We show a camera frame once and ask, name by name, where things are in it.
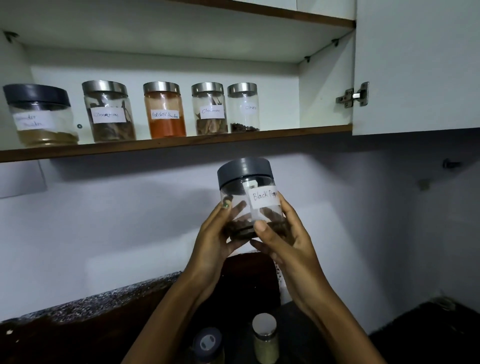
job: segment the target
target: forearm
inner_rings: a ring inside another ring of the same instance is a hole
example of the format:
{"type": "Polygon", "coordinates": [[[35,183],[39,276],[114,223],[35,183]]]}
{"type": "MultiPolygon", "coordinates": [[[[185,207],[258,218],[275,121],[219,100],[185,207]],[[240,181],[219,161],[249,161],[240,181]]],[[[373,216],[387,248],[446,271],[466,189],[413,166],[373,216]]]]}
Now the forearm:
{"type": "Polygon", "coordinates": [[[167,364],[197,309],[200,295],[191,276],[182,273],[148,319],[122,364],[167,364]]]}
{"type": "Polygon", "coordinates": [[[315,309],[316,322],[328,346],[340,364],[386,364],[340,298],[333,293],[319,301],[315,309]]]}

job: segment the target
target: wooden shelf edge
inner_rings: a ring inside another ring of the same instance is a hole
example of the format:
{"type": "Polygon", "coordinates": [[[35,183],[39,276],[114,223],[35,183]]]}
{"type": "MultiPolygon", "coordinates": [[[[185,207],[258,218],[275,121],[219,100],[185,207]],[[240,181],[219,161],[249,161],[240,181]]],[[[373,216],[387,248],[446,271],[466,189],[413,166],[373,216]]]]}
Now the wooden shelf edge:
{"type": "Polygon", "coordinates": [[[273,16],[276,18],[285,18],[299,20],[302,22],[327,24],[343,26],[345,28],[355,29],[356,21],[344,18],[335,18],[333,16],[311,14],[309,12],[299,12],[296,10],[274,8],[272,6],[251,4],[248,2],[234,0],[168,0],[174,2],[183,2],[185,4],[203,5],[210,8],[220,8],[234,10],[237,12],[248,12],[250,14],[273,16]]]}
{"type": "Polygon", "coordinates": [[[217,135],[199,135],[176,138],[137,140],[132,142],[112,142],[100,144],[80,144],[78,146],[52,146],[43,148],[10,149],[0,151],[0,163],[18,162],[21,160],[48,159],[61,157],[85,156],[168,148],[176,146],[196,146],[201,144],[229,143],[247,140],[282,138],[324,133],[352,132],[352,125],[319,126],[315,128],[298,128],[283,130],[267,130],[264,132],[245,132],[217,135]]]}

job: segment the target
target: right hand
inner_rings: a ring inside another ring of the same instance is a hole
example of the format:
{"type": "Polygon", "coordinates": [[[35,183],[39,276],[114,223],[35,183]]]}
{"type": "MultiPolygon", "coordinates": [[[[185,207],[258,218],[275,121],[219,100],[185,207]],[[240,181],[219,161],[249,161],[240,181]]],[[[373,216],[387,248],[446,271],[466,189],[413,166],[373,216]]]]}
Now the right hand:
{"type": "Polygon", "coordinates": [[[308,232],[293,207],[279,193],[282,211],[287,217],[288,237],[277,235],[263,220],[255,221],[254,228],[262,243],[252,240],[259,251],[270,255],[282,270],[288,292],[295,304],[317,326],[320,318],[314,308],[329,305],[337,295],[328,283],[308,232]]]}

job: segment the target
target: cabinet shelf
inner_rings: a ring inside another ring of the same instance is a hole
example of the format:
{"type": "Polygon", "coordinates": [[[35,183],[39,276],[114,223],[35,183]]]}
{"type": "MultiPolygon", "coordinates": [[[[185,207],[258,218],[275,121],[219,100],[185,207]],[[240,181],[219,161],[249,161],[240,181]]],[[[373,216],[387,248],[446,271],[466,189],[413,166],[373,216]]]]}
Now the cabinet shelf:
{"type": "Polygon", "coordinates": [[[36,0],[2,5],[28,46],[298,63],[355,21],[233,0],[36,0]]]}
{"type": "Polygon", "coordinates": [[[127,152],[134,150],[168,148],[174,146],[194,146],[201,144],[228,143],[246,140],[271,139],[287,136],[341,133],[351,131],[352,125],[336,125],[315,128],[268,130],[263,132],[148,139],[137,140],[133,142],[113,142],[100,144],[82,144],[77,146],[53,146],[43,148],[12,149],[0,151],[0,162],[16,162],[20,160],[73,157],[90,154],[104,154],[114,152],[127,152]]]}

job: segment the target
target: glass jar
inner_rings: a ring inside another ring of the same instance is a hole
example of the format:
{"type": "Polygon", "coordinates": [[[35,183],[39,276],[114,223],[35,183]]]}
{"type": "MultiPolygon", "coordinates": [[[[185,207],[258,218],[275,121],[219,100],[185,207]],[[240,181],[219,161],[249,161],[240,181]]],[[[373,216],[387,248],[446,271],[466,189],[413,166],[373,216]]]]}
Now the glass jar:
{"type": "Polygon", "coordinates": [[[226,226],[232,240],[256,237],[253,224],[264,220],[279,235],[286,234],[270,162],[265,158],[232,160],[217,171],[220,198],[229,199],[238,214],[226,226]]]}
{"type": "Polygon", "coordinates": [[[192,86],[197,135],[228,133],[223,85],[202,82],[192,86]]]}
{"type": "Polygon", "coordinates": [[[46,85],[13,84],[4,86],[3,92],[25,147],[78,143],[67,91],[46,85]]]}
{"type": "Polygon", "coordinates": [[[228,86],[227,91],[230,132],[259,131],[257,85],[251,82],[241,82],[228,86]]]}
{"type": "Polygon", "coordinates": [[[172,82],[144,84],[145,107],[152,138],[186,136],[180,87],[172,82]]]}
{"type": "Polygon", "coordinates": [[[260,364],[274,364],[280,356],[276,320],[270,314],[258,314],[253,318],[253,349],[260,364]]]}
{"type": "Polygon", "coordinates": [[[193,339],[193,353],[198,364],[224,364],[222,334],[217,328],[204,328],[193,339]]]}
{"type": "Polygon", "coordinates": [[[82,83],[95,143],[136,140],[127,87],[113,81],[82,83]]]}

